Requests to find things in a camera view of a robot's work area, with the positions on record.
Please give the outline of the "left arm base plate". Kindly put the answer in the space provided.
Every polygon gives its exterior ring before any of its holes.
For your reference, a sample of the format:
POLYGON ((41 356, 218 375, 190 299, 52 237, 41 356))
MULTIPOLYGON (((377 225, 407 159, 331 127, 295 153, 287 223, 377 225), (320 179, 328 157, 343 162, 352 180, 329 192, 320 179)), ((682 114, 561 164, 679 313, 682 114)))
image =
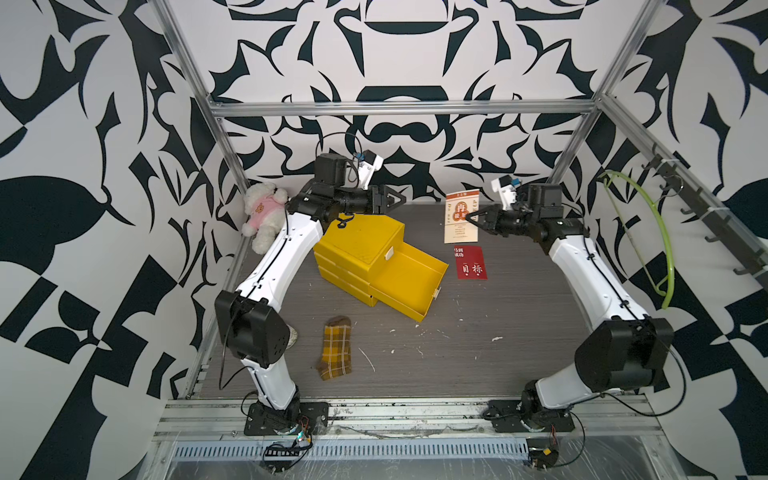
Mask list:
POLYGON ((330 405, 326 402, 292 401, 285 410, 276 410, 261 402, 251 404, 246 413, 245 436, 269 436, 314 433, 326 427, 330 405))

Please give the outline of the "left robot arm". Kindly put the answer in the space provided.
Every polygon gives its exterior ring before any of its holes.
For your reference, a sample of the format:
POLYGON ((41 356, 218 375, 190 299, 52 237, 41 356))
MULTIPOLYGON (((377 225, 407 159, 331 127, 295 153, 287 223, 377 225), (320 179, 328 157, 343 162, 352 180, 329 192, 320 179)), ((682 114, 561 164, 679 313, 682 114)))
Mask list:
POLYGON ((402 194, 371 180, 383 158, 364 150, 351 158, 325 153, 314 161, 314 176, 287 203, 287 218, 256 269, 233 291, 222 291, 215 314, 222 345, 252 378, 257 411, 278 431, 297 425, 300 394, 290 377, 285 352, 289 327, 280 310, 306 256, 336 220, 356 214, 382 215, 403 204, 402 194))

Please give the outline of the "yellow drawer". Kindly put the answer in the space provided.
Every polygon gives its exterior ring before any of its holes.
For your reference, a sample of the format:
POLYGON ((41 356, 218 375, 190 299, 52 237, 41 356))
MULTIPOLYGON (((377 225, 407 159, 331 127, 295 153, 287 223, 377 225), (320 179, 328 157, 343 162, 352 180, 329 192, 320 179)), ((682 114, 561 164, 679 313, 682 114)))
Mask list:
POLYGON ((416 322, 422 322, 440 292, 448 264, 401 243, 370 282, 373 296, 416 322))

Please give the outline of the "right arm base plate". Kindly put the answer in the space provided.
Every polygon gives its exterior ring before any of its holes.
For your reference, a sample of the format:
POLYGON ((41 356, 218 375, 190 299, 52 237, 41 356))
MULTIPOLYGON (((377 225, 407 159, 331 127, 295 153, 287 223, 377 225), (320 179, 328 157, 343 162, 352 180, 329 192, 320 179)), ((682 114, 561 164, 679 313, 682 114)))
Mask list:
POLYGON ((573 417, 566 410, 549 410, 523 400, 490 400, 481 418, 497 433, 572 432, 573 417))

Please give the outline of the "yellow plastic drawer cabinet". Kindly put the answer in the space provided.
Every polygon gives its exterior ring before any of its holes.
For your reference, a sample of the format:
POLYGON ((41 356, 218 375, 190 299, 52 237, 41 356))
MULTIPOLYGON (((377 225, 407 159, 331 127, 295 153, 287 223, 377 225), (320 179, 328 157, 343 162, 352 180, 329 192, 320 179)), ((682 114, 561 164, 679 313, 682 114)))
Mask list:
POLYGON ((313 253, 321 276, 368 306, 373 282, 404 240, 405 225, 384 215, 356 215, 341 227, 334 221, 313 253))

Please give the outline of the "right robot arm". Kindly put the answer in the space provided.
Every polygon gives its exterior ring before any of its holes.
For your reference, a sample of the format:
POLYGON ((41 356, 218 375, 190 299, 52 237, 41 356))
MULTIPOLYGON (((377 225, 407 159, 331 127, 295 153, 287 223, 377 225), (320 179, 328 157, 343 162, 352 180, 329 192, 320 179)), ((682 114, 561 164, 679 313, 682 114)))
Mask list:
POLYGON ((522 184, 509 175, 491 185, 499 203, 468 214, 468 221, 492 235, 525 236, 538 244, 565 275, 590 328, 571 365, 526 385, 516 417, 541 429, 579 403, 663 380, 671 325, 652 317, 609 272, 583 220, 565 217, 561 187, 522 184))

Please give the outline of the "white red postcard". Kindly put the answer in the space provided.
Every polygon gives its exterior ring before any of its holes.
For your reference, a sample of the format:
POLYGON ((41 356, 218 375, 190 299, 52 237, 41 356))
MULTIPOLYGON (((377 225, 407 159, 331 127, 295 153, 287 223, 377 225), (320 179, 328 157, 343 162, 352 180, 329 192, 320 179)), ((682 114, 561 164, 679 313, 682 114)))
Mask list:
POLYGON ((444 243, 474 243, 478 228, 467 220, 479 209, 480 190, 471 189, 448 194, 445 198, 444 243))

